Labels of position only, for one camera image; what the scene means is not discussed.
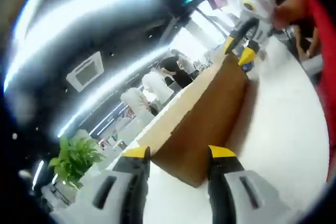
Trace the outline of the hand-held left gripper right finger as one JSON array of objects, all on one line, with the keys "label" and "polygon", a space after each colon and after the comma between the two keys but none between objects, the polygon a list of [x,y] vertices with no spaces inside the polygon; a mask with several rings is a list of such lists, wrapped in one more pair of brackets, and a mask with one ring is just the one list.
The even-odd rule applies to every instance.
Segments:
[{"label": "hand-held left gripper right finger", "polygon": [[290,208],[262,176],[245,170],[231,150],[208,146],[208,194],[213,223],[300,223],[303,212]]}]

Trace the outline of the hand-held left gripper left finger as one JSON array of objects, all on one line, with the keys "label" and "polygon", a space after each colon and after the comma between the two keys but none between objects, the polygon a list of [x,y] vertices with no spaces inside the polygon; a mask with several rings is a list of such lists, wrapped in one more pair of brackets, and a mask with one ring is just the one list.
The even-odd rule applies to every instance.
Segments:
[{"label": "hand-held left gripper left finger", "polygon": [[150,157],[148,146],[122,153],[112,170],[79,190],[73,204],[50,213],[53,223],[142,223]]}]

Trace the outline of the person's right hand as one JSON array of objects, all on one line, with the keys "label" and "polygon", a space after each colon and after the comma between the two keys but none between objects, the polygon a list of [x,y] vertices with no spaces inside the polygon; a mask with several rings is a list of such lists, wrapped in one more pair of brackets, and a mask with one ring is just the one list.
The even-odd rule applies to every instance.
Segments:
[{"label": "person's right hand", "polygon": [[287,11],[281,6],[276,6],[272,14],[272,24],[277,30],[282,30],[289,25],[287,20]]}]

